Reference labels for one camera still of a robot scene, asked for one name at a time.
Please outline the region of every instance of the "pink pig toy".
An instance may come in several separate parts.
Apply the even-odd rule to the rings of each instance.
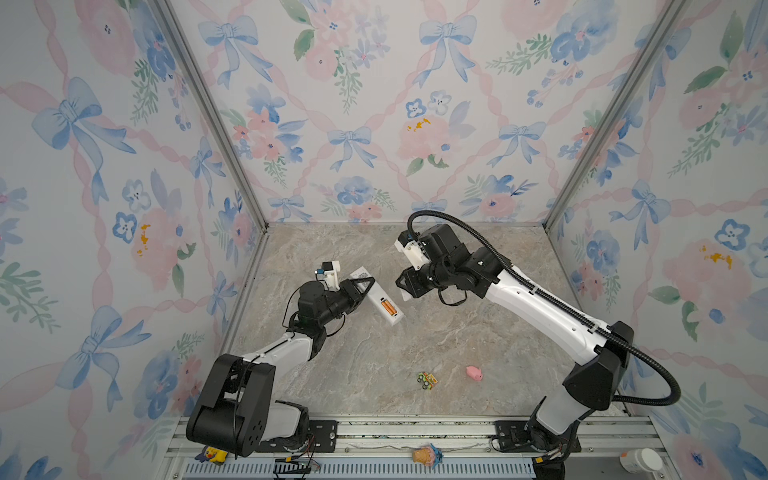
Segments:
[[[476,366],[470,365],[467,367],[467,376],[473,380],[477,380],[478,382],[482,380],[482,372]]]

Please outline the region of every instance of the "floral wallpaper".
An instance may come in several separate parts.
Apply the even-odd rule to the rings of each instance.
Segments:
[[[171,2],[279,222],[543,221],[664,3]]]
[[[685,480],[768,478],[767,15],[693,0],[550,229],[586,311],[680,382],[676,405],[632,408]],[[668,392],[637,361],[621,389]]]
[[[0,19],[0,479],[151,478],[257,229],[141,0]]]

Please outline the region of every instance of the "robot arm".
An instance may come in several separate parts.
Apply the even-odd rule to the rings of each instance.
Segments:
[[[416,234],[412,222],[421,215],[456,223],[484,246],[470,253],[451,227],[444,223]],[[537,450],[547,452],[559,445],[569,444],[580,420],[595,410],[605,410],[611,405],[628,366],[630,353],[640,356],[659,371],[670,383],[672,393],[666,399],[658,400],[620,399],[643,400],[646,405],[671,405],[680,398],[677,382],[669,372],[631,346],[634,338],[632,328],[622,322],[609,326],[542,289],[459,219],[441,212],[416,212],[409,218],[409,229],[400,234],[395,247],[412,264],[403,270],[396,281],[403,290],[404,300],[418,298],[433,289],[440,294],[449,286],[473,292],[535,326],[574,360],[574,368],[562,385],[539,403],[526,425],[528,444]]]
[[[337,262],[323,265],[326,268],[316,275],[338,277]],[[308,410],[272,402],[274,383],[317,355],[327,337],[326,324],[354,312],[374,282],[366,277],[326,285],[317,280],[304,283],[299,288],[299,309],[280,339],[245,356],[224,354],[214,362],[187,423],[187,438],[242,456],[266,440],[286,449],[300,448],[306,441]],[[226,393],[235,396],[226,398]]]

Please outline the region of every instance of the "white bottle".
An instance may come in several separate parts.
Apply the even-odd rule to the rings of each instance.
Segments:
[[[651,449],[635,449],[624,452],[619,458],[621,466],[630,473],[658,472],[664,467],[661,457]]]

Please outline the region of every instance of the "marble floor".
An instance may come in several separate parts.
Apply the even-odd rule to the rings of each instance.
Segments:
[[[534,281],[577,305],[542,228],[474,227]],[[252,352],[279,338],[290,294],[313,279],[320,262],[340,260],[343,277],[365,266],[406,317],[390,326],[364,302],[317,357],[275,385],[274,399],[323,413],[530,415],[573,361],[524,320],[476,296],[457,307],[442,305],[436,292],[403,302],[394,282],[409,264],[393,244],[404,229],[347,223],[271,227],[233,353]],[[463,230],[454,231],[470,251],[479,247]],[[449,303],[459,298],[453,289],[445,292]],[[296,296],[288,314],[295,310]],[[328,331],[339,325],[334,320]],[[481,382],[467,377],[468,365],[482,369]],[[435,374],[439,383],[433,390],[417,383],[421,371]],[[602,415],[623,414],[614,406]]]

